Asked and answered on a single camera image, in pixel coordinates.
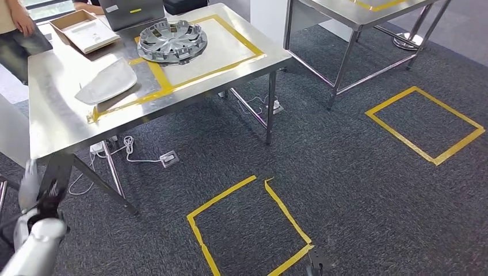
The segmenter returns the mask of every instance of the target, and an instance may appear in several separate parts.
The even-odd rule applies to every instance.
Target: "gray carpet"
[[[292,49],[328,76],[337,71],[344,47],[318,26],[292,36]],[[371,31],[353,55],[347,82],[405,53]],[[123,133],[119,138],[135,138],[134,159],[175,150],[181,161],[163,169],[114,155],[137,217],[96,188],[69,196],[62,208],[72,231],[56,275],[210,275],[186,215],[253,174],[256,181],[195,218],[223,275],[267,274],[305,245],[265,191],[268,177],[275,177],[272,189],[312,243],[324,249],[333,274],[486,273],[487,135],[436,167],[364,112],[418,86],[488,126],[487,75],[486,67],[429,44],[410,72],[399,67],[356,87],[328,112],[330,88],[295,64],[278,73],[285,111],[276,117],[271,146],[232,97],[209,98]],[[238,90],[251,98],[264,96],[266,86],[260,78]],[[20,108],[26,111],[26,104]],[[434,157],[472,131],[417,94],[378,116]],[[79,155],[88,160],[87,151]],[[95,164],[111,182],[106,163]],[[0,170],[21,172],[7,161]],[[88,184],[83,179],[78,188]],[[14,203],[11,193],[8,213]],[[1,250],[5,262],[10,252]],[[305,275],[307,263],[305,256],[284,274]]]

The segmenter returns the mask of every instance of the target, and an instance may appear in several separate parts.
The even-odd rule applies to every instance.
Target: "jeans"
[[[9,70],[22,84],[28,84],[27,58],[52,49],[36,24],[34,32],[28,36],[19,30],[0,33],[0,64]]]

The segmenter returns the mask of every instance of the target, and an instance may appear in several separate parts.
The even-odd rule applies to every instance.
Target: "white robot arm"
[[[60,170],[61,162],[62,158],[51,158],[41,182],[36,162],[28,162],[18,193],[22,214],[17,220],[10,220],[16,222],[16,252],[0,276],[52,275],[61,241],[69,232],[58,206],[66,195],[71,167]],[[0,230],[10,222],[0,226]]]
[[[36,222],[27,240],[10,258],[0,275],[51,276],[59,245],[66,232],[66,224],[58,218]]]

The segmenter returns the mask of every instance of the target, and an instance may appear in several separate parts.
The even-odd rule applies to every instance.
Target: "stainless steel table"
[[[233,88],[269,74],[269,106],[275,99],[276,70],[291,55],[273,45],[262,33],[223,4],[194,10],[169,21],[198,23],[207,33],[205,51],[187,64],[163,67],[147,62],[136,51],[139,33],[153,22],[118,32],[121,40],[85,56],[60,41],[54,49],[29,58],[30,154],[44,159],[53,154],[74,158],[73,163],[119,203],[135,212],[125,200],[110,154],[107,160],[118,189],[115,192],[73,153],[137,125],[182,109],[197,101],[231,92],[266,129],[271,142],[273,109],[263,120]],[[95,108],[74,98],[80,86],[118,58],[125,58],[138,76],[129,91]]]
[[[291,26],[292,26],[292,13],[293,13],[293,3],[295,1],[300,1],[301,3],[315,9],[316,11],[329,16],[344,25],[350,27],[352,29],[352,33],[349,39],[349,44],[347,50],[345,52],[344,58],[342,60],[341,67],[339,69],[339,73],[337,74],[336,80],[330,81],[325,76],[323,76],[320,72],[316,69],[312,68],[309,64],[307,64],[304,60],[298,57],[296,54],[289,50],[289,40],[291,34]],[[434,28],[439,23],[439,20],[443,16],[445,10],[447,9],[451,0],[445,0],[442,8],[440,9],[439,13],[437,14],[436,18],[432,22],[432,25],[429,27],[424,40],[420,45],[416,45],[412,40],[406,39],[405,37],[399,36],[391,31],[378,26],[381,23],[384,23],[388,20],[393,18],[399,17],[404,15],[412,10],[424,8],[421,15],[419,16],[417,22],[414,24],[414,28],[411,31],[412,38],[419,30],[420,26],[424,22],[427,13],[429,12],[432,4],[439,0],[288,0],[288,14],[287,14],[287,23],[286,23],[286,31],[285,31],[285,41],[284,41],[284,48],[302,65],[307,67],[310,71],[312,71],[315,75],[321,78],[325,83],[333,88],[331,93],[331,97],[329,99],[328,109],[332,108],[336,96],[346,92],[347,90],[360,85],[363,82],[366,82],[369,79],[374,78],[392,68],[395,68],[403,63],[410,61],[407,66],[409,70],[412,65],[414,64],[416,58],[418,57],[420,51],[424,48],[425,43],[429,40],[430,35],[434,31]],[[375,28],[381,32],[386,33],[387,35],[392,36],[397,41],[401,41],[406,45],[411,46],[415,49],[415,54],[410,55],[364,79],[358,80],[355,83],[352,83],[349,86],[344,88],[340,88],[341,81],[346,73],[347,63],[349,60],[349,55],[354,44],[358,41],[361,31],[366,30],[368,28]]]

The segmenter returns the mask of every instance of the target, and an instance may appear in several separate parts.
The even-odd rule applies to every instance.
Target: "open cardboard box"
[[[120,38],[86,10],[79,10],[49,22],[61,40],[82,53],[91,53]]]

